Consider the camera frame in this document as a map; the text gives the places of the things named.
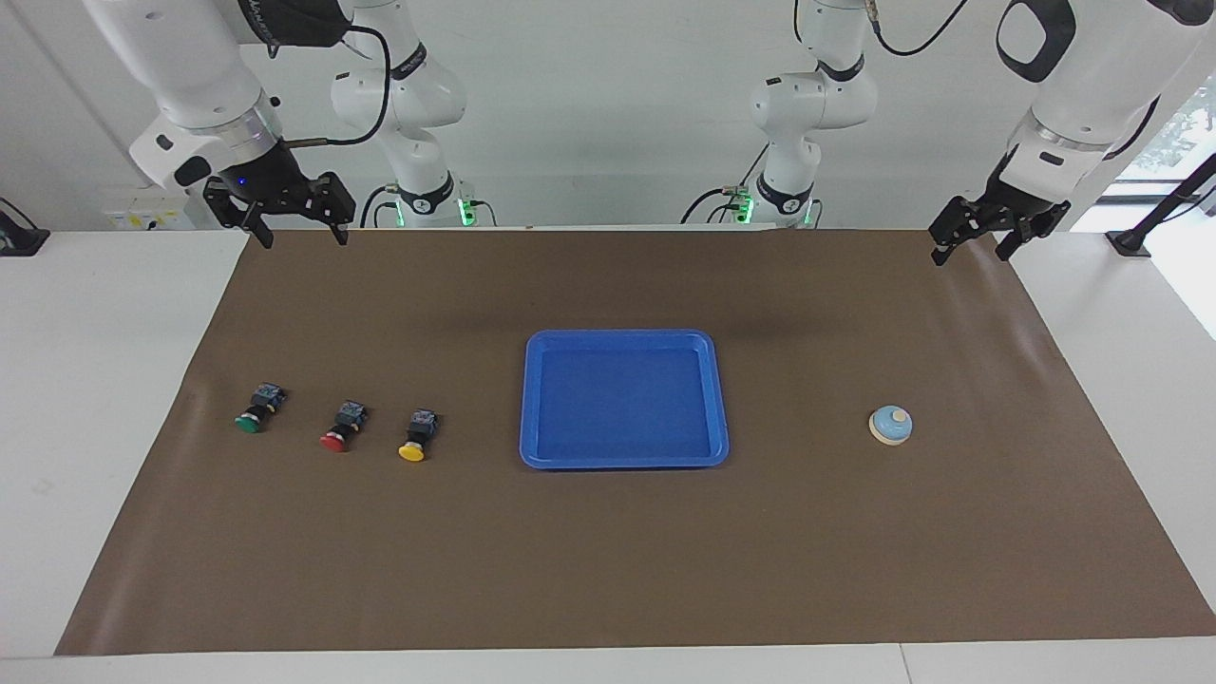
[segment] brown table mat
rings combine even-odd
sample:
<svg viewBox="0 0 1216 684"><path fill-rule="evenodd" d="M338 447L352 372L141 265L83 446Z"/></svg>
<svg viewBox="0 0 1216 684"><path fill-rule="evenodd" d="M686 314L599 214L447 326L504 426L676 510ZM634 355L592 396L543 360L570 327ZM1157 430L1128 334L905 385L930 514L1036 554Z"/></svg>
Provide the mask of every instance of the brown table mat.
<svg viewBox="0 0 1216 684"><path fill-rule="evenodd" d="M281 232L241 257L57 654L1216 633L991 242L922 232ZM518 455L544 329L713 336L706 471ZM291 398L232 426L261 381ZM347 398L353 453L319 437ZM869 411L916 420L900 448ZM396 456L409 411L446 422Z"/></svg>

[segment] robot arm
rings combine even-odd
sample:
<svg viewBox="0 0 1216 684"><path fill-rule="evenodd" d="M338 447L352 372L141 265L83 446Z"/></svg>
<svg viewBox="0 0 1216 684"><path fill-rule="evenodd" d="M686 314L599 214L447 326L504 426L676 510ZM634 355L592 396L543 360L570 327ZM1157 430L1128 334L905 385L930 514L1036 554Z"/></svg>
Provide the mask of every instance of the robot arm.
<svg viewBox="0 0 1216 684"><path fill-rule="evenodd" d="M460 80L427 52L402 0L354 0L354 19L384 34L400 62L392 71L390 107L372 139L396 176L394 192L406 225L451 226L467 223L461 181L428 128L454 124L465 116ZM354 49L377 55L379 46L356 37ZM333 108L349 125L366 129L379 113L383 68L339 74L331 88Z"/></svg>
<svg viewBox="0 0 1216 684"><path fill-rule="evenodd" d="M1013 0L997 32L1001 60L1040 83L1004 157L974 201L955 197L929 228L938 265L953 250L992 230L1009 230L1002 260L1046 237L1071 204L1068 197L1160 94L1207 32L1214 0ZM1018 50L1012 37L1042 37Z"/></svg>
<svg viewBox="0 0 1216 684"><path fill-rule="evenodd" d="M152 180L184 189L209 179L203 195L220 223L248 230L268 248L274 236L264 214L325 223L338 242L347 242L354 200L333 173L310 180L300 172L270 99L241 61L232 32L214 5L204 0L84 0L84 5L161 108L131 145L131 157ZM272 51L278 45L333 45L350 27L337 0L241 0L241 6Z"/></svg>
<svg viewBox="0 0 1216 684"><path fill-rule="evenodd" d="M811 206L822 153L815 130L862 124L878 106L878 86L865 71L869 33L865 0L810 0L798 16L811 73L783 73L751 94L751 117L769 136L764 169L751 183L753 220L794 225Z"/></svg>

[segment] plastic tray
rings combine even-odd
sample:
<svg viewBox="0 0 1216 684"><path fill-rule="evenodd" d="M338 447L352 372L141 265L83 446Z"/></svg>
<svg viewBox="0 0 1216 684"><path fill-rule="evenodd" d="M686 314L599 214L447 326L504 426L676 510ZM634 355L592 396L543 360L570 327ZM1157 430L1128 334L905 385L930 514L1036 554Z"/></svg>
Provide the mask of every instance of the plastic tray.
<svg viewBox="0 0 1216 684"><path fill-rule="evenodd" d="M547 330L528 341L519 454L531 467L713 467L728 450L704 332Z"/></svg>

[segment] black mount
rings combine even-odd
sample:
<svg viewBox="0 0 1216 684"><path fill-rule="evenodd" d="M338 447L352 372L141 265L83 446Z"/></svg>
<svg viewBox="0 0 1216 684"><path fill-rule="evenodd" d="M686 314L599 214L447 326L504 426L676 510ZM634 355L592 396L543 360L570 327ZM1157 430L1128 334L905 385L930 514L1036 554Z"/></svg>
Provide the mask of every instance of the black mount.
<svg viewBox="0 0 1216 684"><path fill-rule="evenodd" d="M1009 231L996 247L996 256L1002 262L1008 262L1026 242L1051 235L1073 208L1069 202L1060 202L1041 214L1025 215L1003 204L989 202L985 197L976 202L955 197L941 211L929 226L929 234L938 243L933 263L945 265L959 245L993 230Z"/></svg>
<svg viewBox="0 0 1216 684"><path fill-rule="evenodd" d="M435 213L440 204L446 202L447 198L452 196L452 191L455 189L456 180L452 178L451 172L447 172L447 178L444 180L444 184L430 192L415 195L409 190L398 187L394 194L400 197L413 213L418 215L430 215Z"/></svg>
<svg viewBox="0 0 1216 684"><path fill-rule="evenodd" d="M435 432L439 432L439 415L432 410L418 409L410 416L410 427L406 428L405 439L418 447L426 447Z"/></svg>
<svg viewBox="0 0 1216 684"><path fill-rule="evenodd" d="M355 220L355 200L342 179L326 172L309 180L283 142L254 162L209 178L203 200L224 228L246 230L268 250L275 236L261 220L264 215L295 214L323 223L338 245L347 243L347 225Z"/></svg>
<svg viewBox="0 0 1216 684"><path fill-rule="evenodd" d="M22 228L0 212L0 257L33 257L50 236L50 230Z"/></svg>
<svg viewBox="0 0 1216 684"><path fill-rule="evenodd" d="M811 192L815 190L815 184L812 183L810 187L803 190L798 195L790 195L788 192L782 192L776 187L769 185L765 180L764 174L756 179L756 191L764 197L765 202L769 202L777 208L777 213L788 217L796 214L806 206L806 202L811 198Z"/></svg>
<svg viewBox="0 0 1216 684"><path fill-rule="evenodd" d="M240 0L249 28L271 49L333 47L350 30L337 0Z"/></svg>
<svg viewBox="0 0 1216 684"><path fill-rule="evenodd" d="M929 234L938 243L933 263L945 265L959 245L993 230L1009 231L996 248L996 256L1002 262L1008 262L1026 242L1051 235L1073 208L1069 202L1052 204L1001 180L1001 174L1017 153L1018 147L1006 153L989 176L979 200L969 202L963 197L955 197L938 214L929 226Z"/></svg>
<svg viewBox="0 0 1216 684"><path fill-rule="evenodd" d="M1207 157L1204 163L1199 164L1199 168L1187 176L1187 180L1180 183L1169 197L1161 200L1143 220L1136 224L1136 228L1122 232L1108 232L1107 240L1110 241L1115 252L1124 257L1152 257L1153 254L1144 248L1144 239L1148 237L1148 234L1161 225L1175 209L1188 202L1214 175L1216 175L1216 155Z"/></svg>

